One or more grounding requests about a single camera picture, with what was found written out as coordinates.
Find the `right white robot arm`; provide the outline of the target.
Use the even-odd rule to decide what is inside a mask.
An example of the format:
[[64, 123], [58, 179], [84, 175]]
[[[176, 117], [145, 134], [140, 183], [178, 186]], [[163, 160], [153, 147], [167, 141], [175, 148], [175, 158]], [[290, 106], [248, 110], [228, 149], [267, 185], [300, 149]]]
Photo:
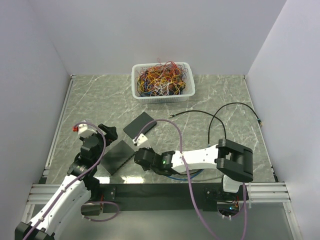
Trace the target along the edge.
[[218, 144], [180, 152], [167, 151], [157, 154], [149, 140], [141, 134], [133, 144], [138, 148], [134, 162], [144, 171], [153, 171], [161, 176], [183, 174], [187, 170], [217, 169], [223, 173], [220, 195], [230, 200], [237, 195], [242, 183], [254, 180], [253, 150], [249, 147], [220, 139]]

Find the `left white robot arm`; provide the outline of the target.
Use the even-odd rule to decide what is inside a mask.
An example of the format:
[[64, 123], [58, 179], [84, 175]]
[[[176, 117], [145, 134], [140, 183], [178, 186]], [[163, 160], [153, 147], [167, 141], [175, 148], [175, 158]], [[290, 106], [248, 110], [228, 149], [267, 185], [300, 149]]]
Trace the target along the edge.
[[64, 227], [81, 213], [86, 203], [101, 201], [100, 181], [94, 177], [106, 147], [117, 140], [116, 127], [80, 122], [73, 126], [82, 142], [63, 182], [46, 205], [27, 223], [20, 222], [14, 231], [16, 240], [58, 240]]

